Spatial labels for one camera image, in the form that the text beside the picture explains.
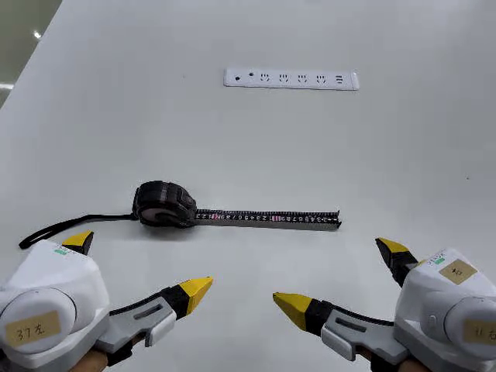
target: power strip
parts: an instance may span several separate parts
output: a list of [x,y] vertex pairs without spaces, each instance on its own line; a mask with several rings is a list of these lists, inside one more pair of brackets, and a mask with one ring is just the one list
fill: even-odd
[[357,91],[360,88],[355,71],[288,71],[256,68],[226,68],[226,87],[290,88]]

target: white table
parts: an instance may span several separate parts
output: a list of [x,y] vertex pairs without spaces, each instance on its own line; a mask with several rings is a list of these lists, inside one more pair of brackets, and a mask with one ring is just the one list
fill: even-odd
[[[374,244],[453,246],[496,281],[496,2],[65,0],[0,111],[2,278],[21,238],[123,213],[142,181],[200,207],[342,211],[338,232],[91,227],[117,307],[211,274],[195,313],[115,370],[364,371],[273,291],[390,319]],[[225,88],[225,67],[360,72],[358,92]]]

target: yellow fingertip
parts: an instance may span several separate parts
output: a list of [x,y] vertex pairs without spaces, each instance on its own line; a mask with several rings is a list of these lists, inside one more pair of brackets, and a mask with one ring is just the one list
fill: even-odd
[[91,230],[73,236],[69,236],[62,242],[63,246],[83,246],[86,239],[93,234]]
[[305,312],[312,299],[302,294],[275,292],[272,295],[274,302],[301,330],[306,331]]
[[392,240],[388,240],[385,238],[378,238],[382,243],[386,245],[391,253],[399,253],[399,252],[409,252],[406,246],[403,246],[400,243],[393,242]]
[[213,281],[214,280],[211,277],[200,277],[198,279],[183,281],[179,284],[189,296],[186,315],[191,314],[193,310],[195,310],[203,296],[205,296],[205,293],[207,293],[208,289],[212,286]]

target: tape measure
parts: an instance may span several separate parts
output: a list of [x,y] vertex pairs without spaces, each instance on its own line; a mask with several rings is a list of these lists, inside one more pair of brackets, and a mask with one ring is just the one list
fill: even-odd
[[341,225],[338,212],[254,212],[197,209],[188,191],[172,182],[151,181],[136,189],[133,212],[128,215],[84,215],[48,226],[25,238],[26,249],[83,222],[139,220],[148,226],[187,228],[195,225],[249,226],[275,229],[335,230]]

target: yellow label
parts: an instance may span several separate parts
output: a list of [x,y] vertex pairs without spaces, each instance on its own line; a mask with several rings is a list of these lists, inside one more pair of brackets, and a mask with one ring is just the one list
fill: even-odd
[[496,346],[496,322],[467,319],[463,324],[463,341]]
[[454,284],[462,284],[466,279],[477,273],[471,265],[463,262],[462,260],[456,260],[446,266],[444,269],[440,270],[439,273],[444,277],[450,279]]
[[5,326],[7,343],[11,347],[34,343],[58,333],[60,333],[60,322],[59,315],[55,311],[18,320]]

